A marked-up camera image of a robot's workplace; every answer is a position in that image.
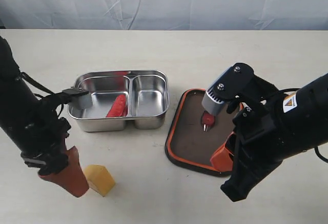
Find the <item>white curtain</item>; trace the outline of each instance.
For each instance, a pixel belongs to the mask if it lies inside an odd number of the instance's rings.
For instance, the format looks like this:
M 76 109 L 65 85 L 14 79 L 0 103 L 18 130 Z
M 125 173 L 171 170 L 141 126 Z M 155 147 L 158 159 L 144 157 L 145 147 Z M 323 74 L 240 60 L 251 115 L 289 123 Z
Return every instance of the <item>white curtain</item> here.
M 325 30 L 328 0 L 0 0 L 7 28 Z

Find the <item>metal food container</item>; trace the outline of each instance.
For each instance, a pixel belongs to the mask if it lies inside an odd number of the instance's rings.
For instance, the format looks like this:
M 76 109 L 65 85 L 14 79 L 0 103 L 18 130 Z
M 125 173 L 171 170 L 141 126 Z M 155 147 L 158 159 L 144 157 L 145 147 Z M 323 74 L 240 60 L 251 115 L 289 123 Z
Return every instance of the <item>metal food container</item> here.
M 80 76 L 74 87 L 92 96 L 90 108 L 68 105 L 69 115 L 86 132 L 123 130 L 128 121 L 138 129 L 156 129 L 163 125 L 170 105 L 168 79 L 156 70 L 91 72 Z M 127 115 L 106 118 L 121 94 L 127 98 Z

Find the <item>table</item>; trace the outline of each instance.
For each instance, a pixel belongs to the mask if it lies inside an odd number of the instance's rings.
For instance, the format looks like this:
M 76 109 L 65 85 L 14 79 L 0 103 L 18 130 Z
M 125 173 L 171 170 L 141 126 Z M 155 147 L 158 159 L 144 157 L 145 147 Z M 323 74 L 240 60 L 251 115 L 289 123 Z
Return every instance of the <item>table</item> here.
M 235 62 L 278 88 L 302 87 L 328 69 L 323 31 L 92 31 L 0 30 L 21 70 L 53 91 L 89 71 L 158 69 L 169 78 L 171 105 L 157 130 L 128 127 L 86 133 L 72 125 L 82 167 L 107 167 L 117 185 L 101 197 L 74 198 L 27 168 L 19 149 L 0 132 L 1 223 L 326 223 L 328 167 L 314 151 L 289 158 L 249 197 L 232 203 L 226 180 L 173 165 L 164 145 L 182 93 L 207 88 Z M 328 155 L 328 146 L 321 152 Z

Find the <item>wooden block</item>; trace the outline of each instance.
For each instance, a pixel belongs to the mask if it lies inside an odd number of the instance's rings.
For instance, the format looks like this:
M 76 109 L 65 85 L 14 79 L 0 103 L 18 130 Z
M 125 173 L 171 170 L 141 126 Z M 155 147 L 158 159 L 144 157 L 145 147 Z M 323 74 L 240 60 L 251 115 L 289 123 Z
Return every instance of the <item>wooden block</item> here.
M 87 178 L 91 189 L 105 197 L 114 187 L 115 180 L 108 172 L 106 167 L 101 165 L 89 165 L 84 169 L 84 175 Z

